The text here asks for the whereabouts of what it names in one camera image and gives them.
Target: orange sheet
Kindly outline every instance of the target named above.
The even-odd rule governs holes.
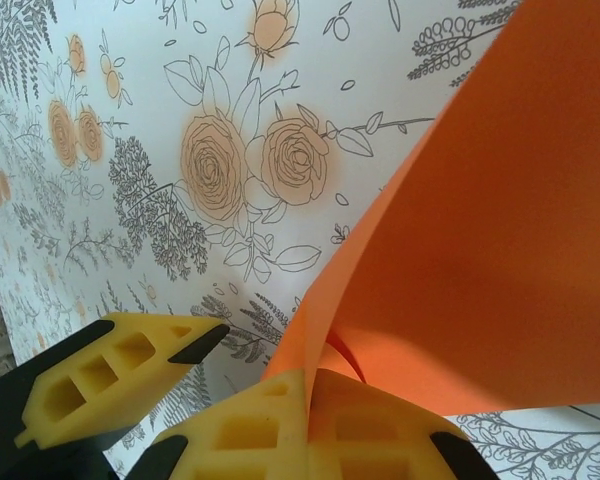
[[[519,7],[266,375],[319,365],[440,414],[600,402],[600,0]]]

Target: line drawing of flower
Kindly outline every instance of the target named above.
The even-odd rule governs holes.
[[[247,83],[251,81],[258,63],[262,70],[265,56],[274,58],[274,52],[295,43],[292,39],[300,16],[297,0],[261,0],[259,5],[253,0],[253,6],[253,27],[247,32],[247,36],[236,44],[236,47],[250,45],[255,50]]]
[[[67,40],[69,43],[69,66],[74,74],[80,74],[85,71],[84,45],[78,35],[72,35]]]
[[[245,147],[224,115],[195,117],[182,140],[180,167],[191,202],[203,218],[232,221],[243,205]]]
[[[262,181],[263,190],[289,205],[317,199],[327,179],[329,146],[315,130],[317,117],[306,108],[305,112],[311,123],[305,118],[277,120],[266,137],[251,142],[247,154],[251,173]],[[258,198],[255,189],[250,192],[251,198]]]
[[[76,137],[73,131],[73,122],[64,103],[52,100],[49,104],[49,132],[51,142],[65,167],[72,167],[76,163]]]
[[[78,143],[92,162],[102,158],[102,129],[91,107],[82,109],[77,119]]]

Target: floral wallpaper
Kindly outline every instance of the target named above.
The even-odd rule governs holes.
[[[231,332],[109,457],[256,382],[518,0],[0,0],[17,362],[114,310]],[[454,419],[503,479],[600,480],[600,406]]]

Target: yellow foam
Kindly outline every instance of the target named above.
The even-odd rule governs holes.
[[[137,424],[191,369],[168,359],[221,324],[210,317],[114,313],[115,327],[40,374],[16,445],[39,448]]]
[[[188,439],[170,480],[454,480],[429,439],[450,422],[319,370],[310,422],[304,376],[272,377],[163,432]]]

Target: fern drawing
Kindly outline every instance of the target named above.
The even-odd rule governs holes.
[[[115,158],[110,161],[109,179],[120,226],[127,230],[137,254],[145,239],[151,240],[156,263],[167,270],[172,281],[187,279],[192,265],[202,275],[207,269],[207,240],[200,222],[191,221],[176,185],[158,186],[149,171],[149,157],[135,137],[116,138]]]
[[[170,428],[211,403],[204,366],[196,365],[149,413],[149,423],[155,429],[157,418],[162,416],[165,427]]]
[[[412,50],[422,62],[409,74],[409,80],[417,80],[432,73],[458,67],[473,55],[472,43],[484,36],[500,31],[520,5],[520,0],[460,0],[463,9],[498,6],[496,10],[475,18],[447,17],[422,30],[413,42]],[[469,71],[456,76],[451,86],[459,86]]]
[[[49,51],[48,20],[58,22],[53,0],[0,0],[0,86],[29,101],[38,98],[38,58],[42,43]]]
[[[97,270],[99,260],[102,260],[107,266],[111,266],[111,256],[114,255],[124,263],[127,268],[131,268],[135,259],[135,251],[131,248],[129,241],[125,238],[114,238],[113,231],[106,229],[97,235],[92,236],[90,220],[85,218],[82,222],[82,229],[78,232],[75,222],[69,225],[69,250],[65,255],[63,268],[67,262],[78,266],[85,275],[88,275],[87,268],[83,258],[88,258]]]
[[[240,312],[251,321],[250,329],[238,326],[231,319],[232,313],[225,303],[213,295],[206,295],[200,306],[191,307],[191,313],[222,319],[231,327],[222,340],[222,345],[232,351],[231,356],[236,360],[254,363],[261,360],[270,348],[280,343],[282,334],[289,325],[289,317],[271,300],[259,293],[256,293],[256,297],[259,302],[250,300],[250,309],[240,309]]]
[[[570,408],[600,422],[580,407]],[[502,480],[600,480],[600,428],[521,427],[508,415],[478,413],[453,419]]]

